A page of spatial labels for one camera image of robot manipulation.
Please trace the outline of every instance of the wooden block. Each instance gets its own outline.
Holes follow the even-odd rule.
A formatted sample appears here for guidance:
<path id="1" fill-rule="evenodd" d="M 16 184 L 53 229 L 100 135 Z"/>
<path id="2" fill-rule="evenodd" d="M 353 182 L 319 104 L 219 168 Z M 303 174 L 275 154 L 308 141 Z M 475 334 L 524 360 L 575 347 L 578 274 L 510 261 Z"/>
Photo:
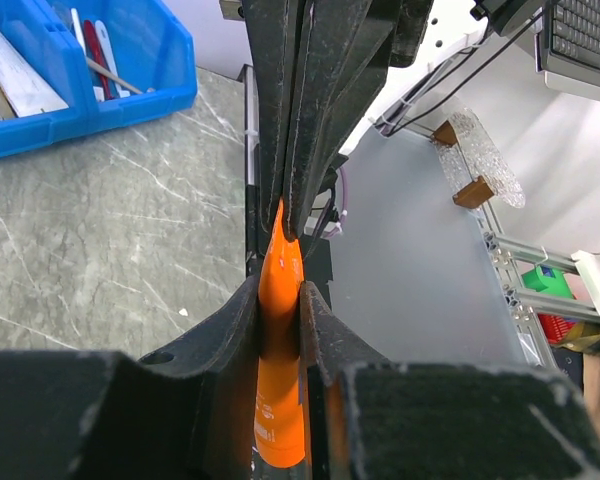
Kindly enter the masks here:
<path id="1" fill-rule="evenodd" d="M 487 185 L 484 177 L 480 175 L 477 180 L 474 180 L 453 196 L 453 203 L 464 208 L 473 209 L 478 208 L 493 195 L 493 190 Z"/>
<path id="2" fill-rule="evenodd" d="M 444 122 L 438 130 L 433 132 L 433 138 L 435 138 L 440 143 L 448 145 L 452 147 L 456 143 L 458 143 L 458 138 L 456 137 L 456 132 L 453 131 L 453 127 L 449 123 L 449 120 Z"/>

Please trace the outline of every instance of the screw hole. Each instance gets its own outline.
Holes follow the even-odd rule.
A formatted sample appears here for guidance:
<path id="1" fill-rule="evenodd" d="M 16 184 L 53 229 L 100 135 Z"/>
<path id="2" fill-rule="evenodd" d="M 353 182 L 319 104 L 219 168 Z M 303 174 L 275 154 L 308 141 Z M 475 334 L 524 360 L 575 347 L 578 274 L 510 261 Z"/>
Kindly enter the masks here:
<path id="1" fill-rule="evenodd" d="M 153 352 L 140 360 L 140 362 L 145 365 L 162 365 L 163 363 L 169 363 L 174 358 L 174 355 L 169 352 Z"/>

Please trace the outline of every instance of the marble countertop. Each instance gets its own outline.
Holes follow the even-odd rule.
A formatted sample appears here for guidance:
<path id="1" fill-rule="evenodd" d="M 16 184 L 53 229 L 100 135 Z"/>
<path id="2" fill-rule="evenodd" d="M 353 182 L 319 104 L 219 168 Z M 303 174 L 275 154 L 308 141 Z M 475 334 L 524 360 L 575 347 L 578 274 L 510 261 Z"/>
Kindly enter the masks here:
<path id="1" fill-rule="evenodd" d="M 242 283 L 243 89 L 198 75 L 190 110 L 0 160 L 0 349 L 137 357 Z"/>

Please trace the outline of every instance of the red object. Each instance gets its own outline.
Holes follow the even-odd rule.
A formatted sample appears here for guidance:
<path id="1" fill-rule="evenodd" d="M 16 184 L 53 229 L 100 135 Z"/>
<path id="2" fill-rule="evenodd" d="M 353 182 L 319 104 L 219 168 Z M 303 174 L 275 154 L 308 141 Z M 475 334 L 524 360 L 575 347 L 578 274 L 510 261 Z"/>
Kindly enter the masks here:
<path id="1" fill-rule="evenodd" d="M 547 315 L 546 313 L 539 313 L 538 319 L 540 320 L 544 334 L 551 345 L 560 343 L 564 336 L 575 325 L 575 323 L 565 321 L 562 317 L 558 317 L 557 315 Z"/>
<path id="2" fill-rule="evenodd" d="M 96 28 L 93 26 L 91 20 L 84 21 L 84 38 L 87 41 L 87 46 L 89 47 L 89 50 L 91 50 L 93 59 L 96 61 L 96 63 L 98 63 L 101 67 L 109 69 L 107 62 L 104 59 L 104 53 L 102 53 L 102 47 L 100 47 L 100 42 L 98 41 Z M 104 88 L 104 98 L 107 100 L 113 100 L 113 95 L 111 95 L 111 89 L 109 88 L 109 79 L 102 74 L 98 74 L 98 77 L 100 77 L 102 87 Z"/>

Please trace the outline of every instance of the orange squeeze tube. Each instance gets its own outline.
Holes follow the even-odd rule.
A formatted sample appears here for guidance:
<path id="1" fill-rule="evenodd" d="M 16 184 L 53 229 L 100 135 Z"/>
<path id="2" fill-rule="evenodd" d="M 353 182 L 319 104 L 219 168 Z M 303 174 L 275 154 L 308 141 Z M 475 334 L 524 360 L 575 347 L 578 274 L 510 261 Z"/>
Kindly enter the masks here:
<path id="1" fill-rule="evenodd" d="M 300 347 L 294 329 L 304 271 L 298 240 L 289 242 L 284 237 L 282 208 L 280 202 L 258 288 L 262 343 L 254 432 L 264 461 L 277 468 L 290 468 L 304 459 L 298 390 Z"/>

